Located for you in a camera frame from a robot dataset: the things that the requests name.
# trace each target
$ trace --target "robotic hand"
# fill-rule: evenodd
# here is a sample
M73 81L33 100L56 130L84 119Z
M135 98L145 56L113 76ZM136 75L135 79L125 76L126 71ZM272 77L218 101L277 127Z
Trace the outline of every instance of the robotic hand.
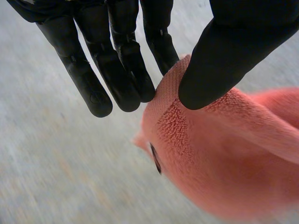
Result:
M135 40L138 0L8 0L36 22L56 49L90 111L107 116L112 102L78 41L74 19L118 106L127 112L155 90ZM173 0L140 0L149 47L164 75L178 60L167 28ZM217 100L299 29L299 0L210 0L214 18L193 50L179 88L184 106ZM110 42L109 23L116 48Z
M74 21L123 111L134 111L141 102L153 99L155 88L135 39L138 0L7 1L24 19L37 24L93 115L109 115L112 102L84 55ZM146 40L164 75L178 61L167 32L173 0L141 0L141 5ZM116 51L110 41L109 24Z

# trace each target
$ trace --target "concrete floor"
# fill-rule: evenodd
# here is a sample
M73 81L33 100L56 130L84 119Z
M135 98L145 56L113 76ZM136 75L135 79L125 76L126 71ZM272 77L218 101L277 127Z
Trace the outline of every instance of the concrete floor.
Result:
M161 75L141 17L136 35L157 85ZM192 51L211 18L208 0L175 0L169 30L178 53ZM299 33L239 87L298 86L298 58ZM223 224L185 199L131 144L143 109L115 106L107 118L92 116L38 28L0 1L0 223ZM277 223L298 220L293 212Z

